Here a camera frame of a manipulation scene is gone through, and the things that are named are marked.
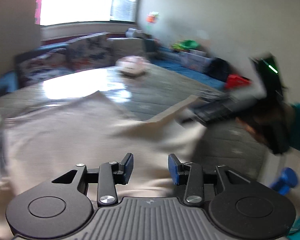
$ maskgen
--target red toy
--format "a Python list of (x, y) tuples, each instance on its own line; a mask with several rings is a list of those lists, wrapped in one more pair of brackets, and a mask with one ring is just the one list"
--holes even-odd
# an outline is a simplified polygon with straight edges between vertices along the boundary
[(237, 74), (230, 74), (228, 76), (225, 89), (232, 89), (236, 87), (248, 86), (251, 84), (250, 79), (242, 77)]

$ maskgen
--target white cloth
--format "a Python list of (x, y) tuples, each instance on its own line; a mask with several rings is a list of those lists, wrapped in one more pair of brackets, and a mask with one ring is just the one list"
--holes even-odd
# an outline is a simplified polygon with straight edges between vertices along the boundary
[[(7, 204), (37, 184), (67, 172), (77, 163), (98, 168), (134, 154), (134, 169), (127, 185), (117, 185), (118, 196), (163, 197), (172, 189), (168, 155), (189, 161), (205, 127), (197, 122), (181, 126), (174, 117), (188, 99), (146, 122), (136, 121), (100, 92), (68, 106), (56, 106), (6, 120), (6, 149), (10, 181), (0, 183), (0, 239), (12, 234), (5, 221)], [(96, 200), (97, 187), (88, 197)]]

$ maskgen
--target black bag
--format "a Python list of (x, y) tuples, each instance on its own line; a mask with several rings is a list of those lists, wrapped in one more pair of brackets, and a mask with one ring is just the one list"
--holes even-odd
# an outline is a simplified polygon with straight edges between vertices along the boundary
[(209, 77), (218, 79), (223, 82), (227, 81), (230, 73), (230, 64), (221, 58), (215, 58), (214, 60), (212, 60), (205, 71), (205, 74)]

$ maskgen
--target blue gripper pad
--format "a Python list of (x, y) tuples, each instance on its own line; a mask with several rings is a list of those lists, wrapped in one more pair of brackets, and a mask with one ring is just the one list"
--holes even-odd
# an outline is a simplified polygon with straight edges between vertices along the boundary
[(171, 155), (168, 156), (168, 168), (173, 183), (179, 185), (178, 164), (175, 163)]

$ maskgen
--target person's hand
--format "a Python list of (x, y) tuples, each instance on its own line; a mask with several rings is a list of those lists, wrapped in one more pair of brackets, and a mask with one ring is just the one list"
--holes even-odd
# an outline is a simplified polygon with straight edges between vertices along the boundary
[[(253, 119), (259, 123), (259, 124), (266, 124), (270, 121), (276, 120), (276, 119), (282, 119), (284, 118), (286, 123), (287, 123), (287, 127), (288, 130), (290, 131), (290, 128), (294, 122), (295, 119), (295, 112), (294, 112), (294, 108), (290, 105), (285, 104), (284, 105), (284, 116), (282, 116), (281, 111), (279, 109), (273, 109), (271, 111), (269, 111), (268, 113), (264, 113), (262, 115), (259, 116), (254, 116)], [(251, 127), (250, 125), (248, 125), (246, 122), (244, 122), (243, 120), (241, 120), (240, 118), (236, 118), (236, 121), (241, 124), (243, 126), (243, 128), (250, 133), (250, 135), (259, 143), (262, 143), (264, 145), (268, 145), (265, 137), (258, 133), (253, 127)]]

